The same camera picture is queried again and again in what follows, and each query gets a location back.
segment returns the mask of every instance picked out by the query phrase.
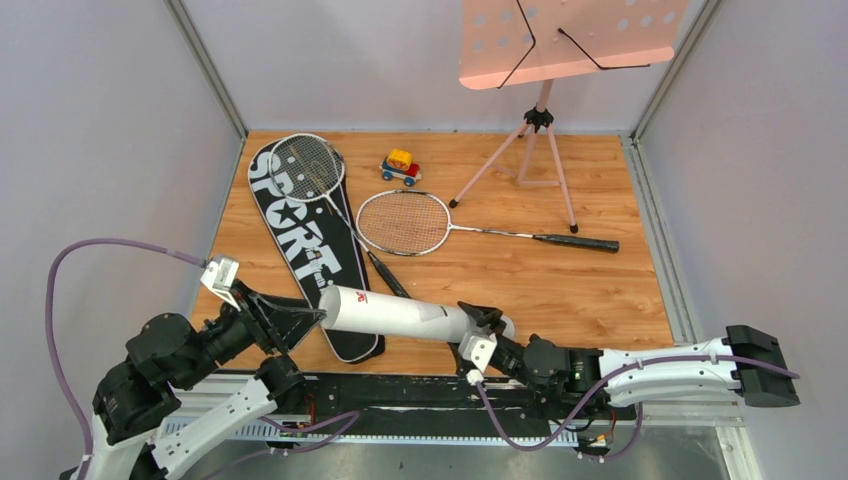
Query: pink music stand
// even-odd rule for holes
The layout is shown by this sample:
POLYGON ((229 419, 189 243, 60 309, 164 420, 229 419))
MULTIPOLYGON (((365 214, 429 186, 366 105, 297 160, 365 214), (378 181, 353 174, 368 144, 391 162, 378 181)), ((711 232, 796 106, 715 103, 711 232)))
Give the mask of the pink music stand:
POLYGON ((465 0, 459 81, 473 90, 542 82, 536 105, 451 201, 455 208, 489 167, 515 177, 519 186, 559 186, 568 210, 571 231, 577 219, 562 170, 547 110, 554 79, 596 73, 592 60, 558 32, 563 29, 603 67, 647 65, 670 60, 672 44, 688 0, 465 0), (536 37, 536 46, 510 75, 532 45, 521 8, 536 37), (495 165, 516 138, 530 127, 527 148, 518 172, 495 165), (536 145, 536 134, 545 127, 558 180, 527 181, 525 176, 536 145))

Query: white tube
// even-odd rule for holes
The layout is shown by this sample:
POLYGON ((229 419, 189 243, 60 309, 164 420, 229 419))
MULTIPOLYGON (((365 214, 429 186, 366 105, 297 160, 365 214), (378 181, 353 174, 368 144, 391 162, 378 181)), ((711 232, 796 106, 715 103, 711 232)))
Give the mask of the white tube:
MULTIPOLYGON (((468 315, 457 307, 336 285, 324 290, 318 308, 327 312, 321 322, 327 330, 459 343, 467 330, 475 328, 468 315)), ((512 321, 502 318, 507 323, 504 336, 512 338, 512 321)))

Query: racket strings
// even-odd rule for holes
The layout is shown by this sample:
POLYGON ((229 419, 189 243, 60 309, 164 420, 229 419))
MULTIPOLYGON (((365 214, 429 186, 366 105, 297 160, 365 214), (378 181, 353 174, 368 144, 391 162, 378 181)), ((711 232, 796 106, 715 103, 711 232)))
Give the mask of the racket strings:
POLYGON ((442 203, 429 195, 396 192, 368 200, 358 221, 360 233, 372 244, 416 255, 439 246, 448 232, 450 217, 442 203))
POLYGON ((344 161, 338 152, 312 136, 297 135, 280 142, 270 161, 274 183, 287 197, 300 202, 332 192, 344 176, 344 161))

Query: wooden floor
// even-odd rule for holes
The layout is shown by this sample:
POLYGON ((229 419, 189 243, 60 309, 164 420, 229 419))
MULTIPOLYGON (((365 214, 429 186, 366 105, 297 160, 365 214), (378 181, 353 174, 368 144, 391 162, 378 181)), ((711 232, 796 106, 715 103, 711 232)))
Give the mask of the wooden floor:
MULTIPOLYGON (((236 173, 213 253, 241 262, 238 277, 263 293, 300 297, 300 292, 254 204, 247 167, 265 144, 285 132, 250 134, 236 173)), ((490 134, 321 133, 344 155, 348 195, 358 209, 371 195, 402 188, 380 178, 379 164, 392 148, 411 152, 424 175, 416 188, 447 202, 506 138, 490 134)), ((517 169, 526 140, 518 140, 500 164, 517 169)), ((619 240, 618 254, 557 247, 532 240, 453 232, 437 251, 422 257, 377 252, 413 298, 455 305, 457 300, 502 309, 516 324, 516 340, 536 333, 563 346, 646 349, 670 346, 671 332, 657 286, 624 155, 616 137, 560 136, 558 146, 574 202, 579 234, 619 240)), ((528 179, 555 179, 547 142, 536 145, 528 179)), ((526 189, 489 170, 452 210, 457 225, 528 233, 568 234, 557 187, 526 189)), ((366 262, 372 289, 390 293, 366 262)), ((217 316, 220 300, 201 289, 192 324, 217 316)), ((398 337, 386 353, 359 365, 341 363, 324 336, 313 331, 293 352, 302 370, 452 373, 442 343, 398 337)), ((229 368, 255 368, 263 359, 253 347, 229 368)))

